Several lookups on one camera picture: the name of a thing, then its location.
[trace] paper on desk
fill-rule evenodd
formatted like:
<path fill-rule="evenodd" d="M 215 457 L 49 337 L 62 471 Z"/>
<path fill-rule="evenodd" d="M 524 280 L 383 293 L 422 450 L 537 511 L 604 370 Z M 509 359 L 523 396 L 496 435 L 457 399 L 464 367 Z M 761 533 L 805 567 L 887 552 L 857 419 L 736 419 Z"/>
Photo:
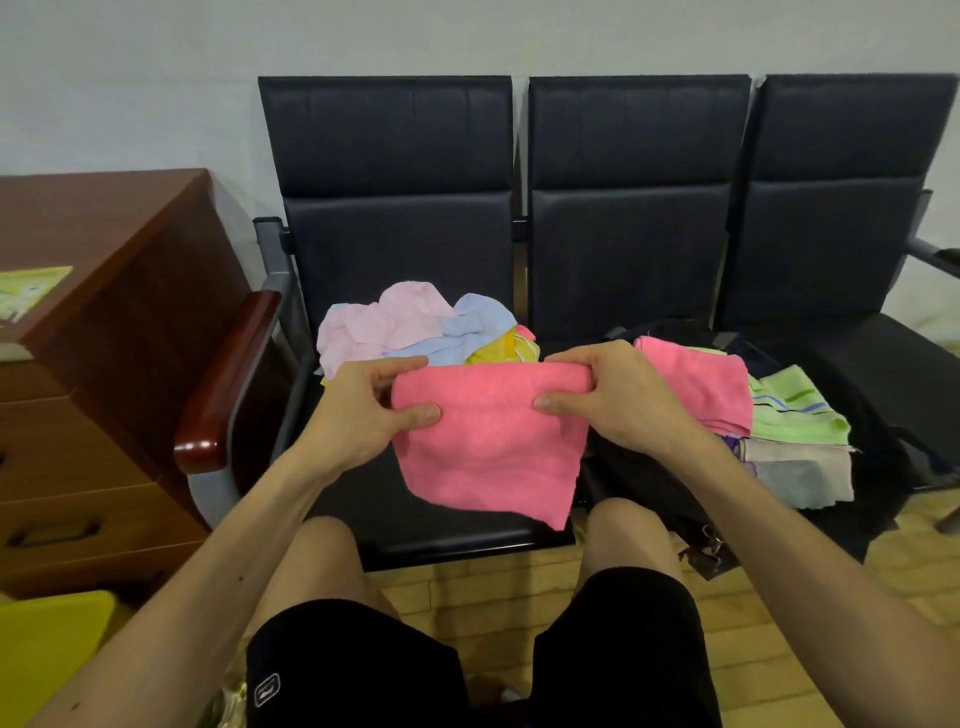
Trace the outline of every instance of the paper on desk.
<path fill-rule="evenodd" d="M 18 322 L 65 279 L 73 266 L 0 271 L 0 321 Z"/>

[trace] shorts logo patch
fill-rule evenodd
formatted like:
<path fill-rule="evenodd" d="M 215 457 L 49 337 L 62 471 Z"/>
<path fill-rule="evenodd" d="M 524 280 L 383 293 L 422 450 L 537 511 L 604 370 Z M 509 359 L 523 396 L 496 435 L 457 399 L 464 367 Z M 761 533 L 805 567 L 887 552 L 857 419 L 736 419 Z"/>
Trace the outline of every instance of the shorts logo patch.
<path fill-rule="evenodd" d="M 256 686 L 256 690 L 253 691 L 253 706 L 259 708 L 278 692 L 280 692 L 280 676 L 274 673 Z"/>

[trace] black shorts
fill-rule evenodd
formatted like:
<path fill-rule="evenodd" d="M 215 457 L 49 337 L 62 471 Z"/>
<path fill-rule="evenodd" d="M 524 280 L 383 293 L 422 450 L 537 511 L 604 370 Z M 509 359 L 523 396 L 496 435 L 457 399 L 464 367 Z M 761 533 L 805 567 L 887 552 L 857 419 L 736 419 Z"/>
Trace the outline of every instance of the black shorts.
<path fill-rule="evenodd" d="M 456 651 L 370 607 L 309 601 L 247 650 L 251 728 L 489 724 L 472 712 Z M 658 571 L 594 574 L 534 643 L 531 726 L 720 726 L 693 597 Z"/>

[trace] wooden desk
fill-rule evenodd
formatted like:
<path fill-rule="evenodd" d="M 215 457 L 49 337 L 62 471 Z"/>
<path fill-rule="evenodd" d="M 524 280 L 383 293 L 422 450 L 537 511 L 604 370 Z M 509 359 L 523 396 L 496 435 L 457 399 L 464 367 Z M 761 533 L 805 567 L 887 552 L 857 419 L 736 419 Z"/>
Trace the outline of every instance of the wooden desk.
<path fill-rule="evenodd" d="M 141 582 L 206 529 L 173 461 L 250 287 L 203 169 L 0 178 L 0 270 L 73 266 L 0 326 L 0 592 Z"/>

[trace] green towel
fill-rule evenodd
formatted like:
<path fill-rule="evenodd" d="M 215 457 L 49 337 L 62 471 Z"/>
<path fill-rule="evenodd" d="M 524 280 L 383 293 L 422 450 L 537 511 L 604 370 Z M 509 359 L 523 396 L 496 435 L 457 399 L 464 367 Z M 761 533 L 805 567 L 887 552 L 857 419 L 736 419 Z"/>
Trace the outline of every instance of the green towel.
<path fill-rule="evenodd" d="M 824 396 L 794 365 L 765 376 L 750 377 L 754 398 L 751 437 L 802 445 L 847 445 L 850 424 L 833 411 Z"/>

